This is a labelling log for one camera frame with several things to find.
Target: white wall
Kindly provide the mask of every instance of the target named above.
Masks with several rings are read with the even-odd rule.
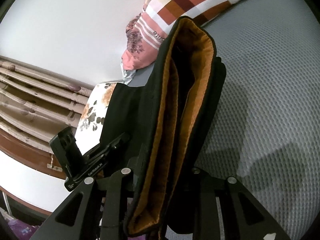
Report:
[[[23,201],[50,212],[70,194],[63,179],[29,168],[2,151],[0,186]]]
[[[121,80],[125,27],[143,0],[16,0],[0,24],[0,55],[96,85]]]

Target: purple fabric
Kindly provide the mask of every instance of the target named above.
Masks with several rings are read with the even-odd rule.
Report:
[[[143,236],[137,236],[137,237],[128,237],[128,240],[145,240],[146,235]]]
[[[8,222],[9,227],[19,240],[29,240],[39,226],[30,226],[18,219]]]

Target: black metal bracket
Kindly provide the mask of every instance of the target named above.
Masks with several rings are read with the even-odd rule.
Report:
[[[134,166],[97,181],[87,177],[43,223],[31,240],[123,240],[122,221],[132,197]],[[105,196],[103,213],[101,200]],[[164,225],[194,240],[290,240],[254,196],[234,177],[211,177],[194,168],[180,184]]]
[[[290,240],[234,177],[218,179],[194,168],[176,195],[167,224],[179,234],[193,233],[194,240]]]
[[[123,133],[107,145],[98,143],[82,156],[71,127],[59,132],[50,141],[50,146],[67,175],[64,183],[66,189],[72,191],[86,177],[93,177],[99,173],[108,165],[113,154],[129,141],[129,138],[127,133]]]

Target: brown wooden panel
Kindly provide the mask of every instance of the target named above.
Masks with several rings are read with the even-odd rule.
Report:
[[[51,164],[51,156],[48,152],[28,145],[7,132],[0,129],[0,150],[16,161],[45,174],[65,179],[64,172],[54,171],[47,167]],[[56,157],[53,156],[53,165],[60,167]]]

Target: metal screw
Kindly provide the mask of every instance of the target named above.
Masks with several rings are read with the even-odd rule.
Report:
[[[192,171],[193,174],[199,174],[200,173],[200,169],[198,169],[196,167],[192,168],[191,171]]]
[[[234,177],[229,177],[229,178],[228,178],[228,182],[229,182],[230,184],[236,184],[236,183],[237,183],[237,179],[234,178]]]
[[[94,182],[94,179],[92,177],[87,177],[84,179],[84,183],[85,184],[91,184],[92,182]]]
[[[131,172],[131,170],[129,169],[129,168],[123,168],[122,170],[121,170],[121,173],[122,174],[129,174]]]

